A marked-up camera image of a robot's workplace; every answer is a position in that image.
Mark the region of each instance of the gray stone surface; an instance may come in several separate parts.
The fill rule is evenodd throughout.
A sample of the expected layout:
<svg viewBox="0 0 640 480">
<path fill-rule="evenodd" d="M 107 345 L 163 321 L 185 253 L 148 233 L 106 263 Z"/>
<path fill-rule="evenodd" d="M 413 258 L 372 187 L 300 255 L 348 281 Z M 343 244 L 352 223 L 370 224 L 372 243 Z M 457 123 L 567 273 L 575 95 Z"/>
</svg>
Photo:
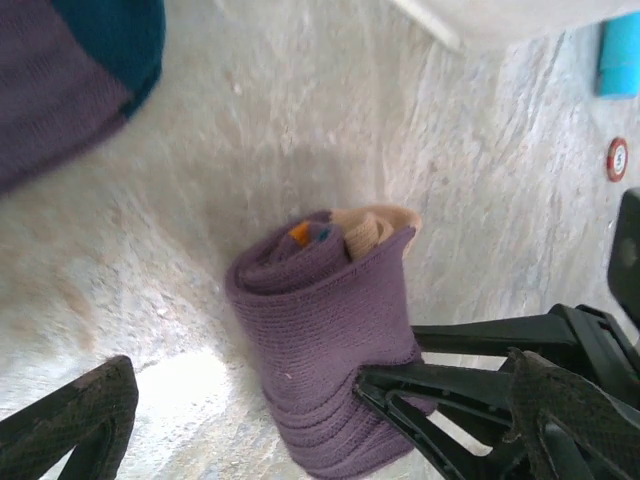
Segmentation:
<svg viewBox="0 0 640 480">
<path fill-rule="evenodd" d="M 465 57 L 382 0 L 167 9 L 165 74 L 140 114 L 0 201 L 0 415 L 127 354 L 140 406 L 120 478 L 305 478 L 221 281 L 316 208 L 422 213 L 406 268 L 416 324 L 559 301 L 620 314 L 605 268 L 619 199 L 640 182 L 638 103 L 593 98 L 596 28 Z M 603 163 L 616 135 L 632 152 L 620 184 Z M 413 454 L 375 478 L 437 476 Z"/>
</svg>

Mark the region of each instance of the knitted garment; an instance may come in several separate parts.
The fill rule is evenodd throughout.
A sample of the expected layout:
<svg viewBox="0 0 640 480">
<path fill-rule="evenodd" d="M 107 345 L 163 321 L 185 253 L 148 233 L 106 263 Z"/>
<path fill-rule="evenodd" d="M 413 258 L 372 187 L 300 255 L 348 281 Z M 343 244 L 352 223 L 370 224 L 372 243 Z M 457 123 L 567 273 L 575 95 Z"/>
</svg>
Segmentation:
<svg viewBox="0 0 640 480">
<path fill-rule="evenodd" d="M 122 126 L 164 34 L 162 0 L 0 2 L 0 193 Z"/>
<path fill-rule="evenodd" d="M 422 228 L 422 218 L 417 212 L 398 205 L 334 209 L 331 211 L 331 221 L 344 230 L 344 240 L 353 260 L 365 256 L 403 227 L 413 228 L 416 235 Z M 412 241 L 405 247 L 405 255 Z"/>
<path fill-rule="evenodd" d="M 316 478 L 350 479 L 412 449 L 353 386 L 363 365 L 421 361 L 402 265 L 415 229 L 399 228 L 352 261 L 330 218 L 318 212 L 253 246 L 233 263 L 225 288 L 291 458 Z"/>
</svg>

